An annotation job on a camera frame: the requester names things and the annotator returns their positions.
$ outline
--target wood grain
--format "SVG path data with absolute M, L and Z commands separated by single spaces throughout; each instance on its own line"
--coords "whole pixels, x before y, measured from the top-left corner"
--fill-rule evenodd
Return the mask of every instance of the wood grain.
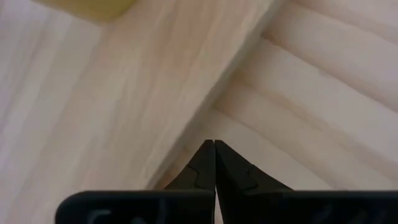
M 0 223 L 52 223 L 66 196 L 143 189 L 277 9 L 145 0 L 99 27 L 0 4 Z
M 287 3 L 162 183 L 222 139 L 293 189 L 397 190 L 397 6 Z

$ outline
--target yellow object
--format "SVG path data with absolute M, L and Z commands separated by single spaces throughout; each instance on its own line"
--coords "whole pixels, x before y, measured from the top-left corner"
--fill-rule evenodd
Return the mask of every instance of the yellow object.
M 111 21 L 126 11 L 135 0 L 34 0 L 96 22 Z

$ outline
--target wooden surface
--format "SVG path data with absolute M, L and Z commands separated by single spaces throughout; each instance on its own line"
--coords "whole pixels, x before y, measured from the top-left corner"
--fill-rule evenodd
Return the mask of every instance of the wooden surface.
M 398 189 L 398 4 L 282 7 L 180 157 L 222 139 L 296 190 Z
M 52 223 L 81 190 L 152 187 L 276 2 L 145 0 L 99 27 L 1 0 L 0 223 Z

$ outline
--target wooden board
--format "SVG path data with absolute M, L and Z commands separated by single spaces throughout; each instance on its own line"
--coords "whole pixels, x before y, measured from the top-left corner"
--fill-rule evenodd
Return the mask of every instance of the wooden board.
M 397 15 L 392 1 L 286 4 L 158 188 L 222 139 L 296 190 L 397 190 Z
M 152 187 L 279 5 L 144 0 L 95 26 L 0 1 L 0 223 L 86 189 Z

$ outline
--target pine wood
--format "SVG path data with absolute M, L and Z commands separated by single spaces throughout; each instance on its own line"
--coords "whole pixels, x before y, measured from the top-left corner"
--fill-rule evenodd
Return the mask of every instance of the pine wood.
M 151 188 L 275 0 L 143 0 L 96 26 L 0 1 L 0 223 L 66 196 Z

